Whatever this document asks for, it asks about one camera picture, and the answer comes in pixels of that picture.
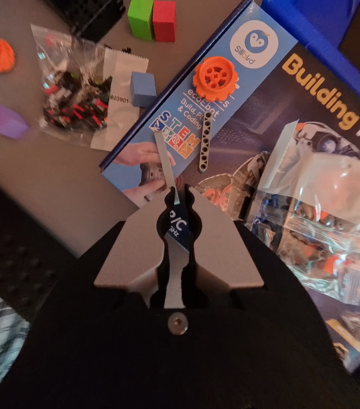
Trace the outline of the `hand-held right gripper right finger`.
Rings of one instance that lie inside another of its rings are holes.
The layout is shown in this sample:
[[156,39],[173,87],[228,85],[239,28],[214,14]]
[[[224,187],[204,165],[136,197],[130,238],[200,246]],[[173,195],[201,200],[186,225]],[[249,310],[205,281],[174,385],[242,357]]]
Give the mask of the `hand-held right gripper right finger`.
[[183,304],[204,308],[235,290],[262,288],[264,281],[234,221],[195,188],[186,184],[189,261],[183,268]]

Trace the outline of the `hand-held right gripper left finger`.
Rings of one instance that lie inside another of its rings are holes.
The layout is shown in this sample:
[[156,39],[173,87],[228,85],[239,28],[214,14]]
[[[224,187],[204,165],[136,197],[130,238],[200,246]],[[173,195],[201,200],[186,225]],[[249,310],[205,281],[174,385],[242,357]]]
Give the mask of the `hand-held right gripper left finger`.
[[164,308],[170,275],[168,243],[175,188],[167,188],[127,218],[94,285],[140,294],[151,308]]

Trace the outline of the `light grey perforated beam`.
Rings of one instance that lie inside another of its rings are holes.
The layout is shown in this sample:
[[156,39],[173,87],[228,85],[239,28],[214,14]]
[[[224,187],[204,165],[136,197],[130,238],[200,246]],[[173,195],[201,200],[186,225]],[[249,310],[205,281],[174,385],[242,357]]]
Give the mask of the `light grey perforated beam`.
[[213,114],[206,111],[203,116],[202,138],[199,154],[198,170],[203,173],[208,168],[209,145],[211,139],[211,125]]

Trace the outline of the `blue wooden cube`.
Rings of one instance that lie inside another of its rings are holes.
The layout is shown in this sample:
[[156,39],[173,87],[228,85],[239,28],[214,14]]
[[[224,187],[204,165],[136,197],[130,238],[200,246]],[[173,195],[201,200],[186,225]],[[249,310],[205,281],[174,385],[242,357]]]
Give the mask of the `blue wooden cube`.
[[155,77],[151,73],[132,72],[130,82],[132,105],[148,108],[157,98]]

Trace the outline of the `small orange plastic wheel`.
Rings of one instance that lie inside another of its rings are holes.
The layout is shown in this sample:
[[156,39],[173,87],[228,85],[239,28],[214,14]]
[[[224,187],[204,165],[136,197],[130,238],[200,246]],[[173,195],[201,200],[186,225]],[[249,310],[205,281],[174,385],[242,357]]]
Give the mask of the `small orange plastic wheel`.
[[234,64],[221,56],[208,57],[194,69],[193,86],[200,98],[223,102],[233,94],[238,81]]

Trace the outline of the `purple wooden cube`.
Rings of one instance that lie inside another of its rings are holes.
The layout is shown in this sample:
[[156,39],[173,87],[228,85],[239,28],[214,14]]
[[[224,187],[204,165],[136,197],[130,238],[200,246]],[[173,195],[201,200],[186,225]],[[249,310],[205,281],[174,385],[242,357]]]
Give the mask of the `purple wooden cube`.
[[19,140],[30,130],[29,125],[17,112],[0,104],[0,135]]

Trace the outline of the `green wooden cube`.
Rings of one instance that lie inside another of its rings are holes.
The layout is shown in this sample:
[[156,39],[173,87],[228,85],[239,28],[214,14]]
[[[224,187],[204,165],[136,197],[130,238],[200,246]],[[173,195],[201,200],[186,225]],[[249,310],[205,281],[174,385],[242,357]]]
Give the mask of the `green wooden cube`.
[[142,40],[153,39],[153,0],[132,0],[128,8],[128,20],[133,36]]

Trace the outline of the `red wooden cube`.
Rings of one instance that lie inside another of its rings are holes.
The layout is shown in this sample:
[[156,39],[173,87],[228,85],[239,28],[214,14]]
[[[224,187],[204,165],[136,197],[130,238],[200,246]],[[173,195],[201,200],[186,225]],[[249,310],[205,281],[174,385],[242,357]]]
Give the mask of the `red wooden cube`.
[[176,41],[176,3],[174,1],[153,2],[153,30],[157,42],[174,43]]

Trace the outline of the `blue plastic storage bin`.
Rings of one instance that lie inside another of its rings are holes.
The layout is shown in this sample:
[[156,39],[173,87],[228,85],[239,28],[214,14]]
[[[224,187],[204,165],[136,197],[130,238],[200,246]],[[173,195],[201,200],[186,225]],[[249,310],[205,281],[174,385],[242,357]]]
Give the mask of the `blue plastic storage bin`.
[[262,9],[360,96],[360,72],[339,51],[352,1],[264,0]]

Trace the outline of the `clear bag with white flap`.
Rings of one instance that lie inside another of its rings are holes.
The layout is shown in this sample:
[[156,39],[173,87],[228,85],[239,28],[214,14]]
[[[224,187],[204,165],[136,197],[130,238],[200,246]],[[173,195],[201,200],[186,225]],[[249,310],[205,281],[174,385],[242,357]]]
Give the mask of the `clear bag with white flap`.
[[259,180],[245,226],[303,286],[360,304],[360,153],[316,147],[316,125],[288,123]]

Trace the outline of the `dark grey perforated panel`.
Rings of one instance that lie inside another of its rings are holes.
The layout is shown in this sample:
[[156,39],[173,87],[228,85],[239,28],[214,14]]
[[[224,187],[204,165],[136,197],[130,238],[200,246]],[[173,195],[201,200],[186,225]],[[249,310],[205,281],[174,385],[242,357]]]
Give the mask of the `dark grey perforated panel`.
[[29,323],[76,257],[0,189],[0,298]]

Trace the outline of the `dark blue cardboard kit box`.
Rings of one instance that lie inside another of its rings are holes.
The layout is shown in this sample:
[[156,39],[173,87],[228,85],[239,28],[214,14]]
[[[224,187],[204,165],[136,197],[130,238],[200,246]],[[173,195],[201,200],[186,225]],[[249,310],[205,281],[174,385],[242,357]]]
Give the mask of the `dark blue cardboard kit box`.
[[[244,223],[265,166],[286,124],[316,125],[316,147],[339,153],[339,138],[360,153],[360,97],[262,8],[251,2],[192,61],[192,71],[168,88],[121,150],[154,141],[161,130],[177,189],[193,186],[233,220]],[[221,56],[234,64],[236,89],[223,102],[200,98],[196,66]],[[208,168],[198,170],[203,116],[213,114]],[[360,366],[360,304],[348,305],[307,288],[349,370]]]

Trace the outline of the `black perforated plastic block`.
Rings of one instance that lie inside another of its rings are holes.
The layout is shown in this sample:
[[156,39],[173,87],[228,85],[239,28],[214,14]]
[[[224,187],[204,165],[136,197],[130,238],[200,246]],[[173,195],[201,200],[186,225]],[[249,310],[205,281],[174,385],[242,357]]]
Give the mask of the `black perforated plastic block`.
[[122,0],[46,0],[77,39],[98,43],[126,11]]

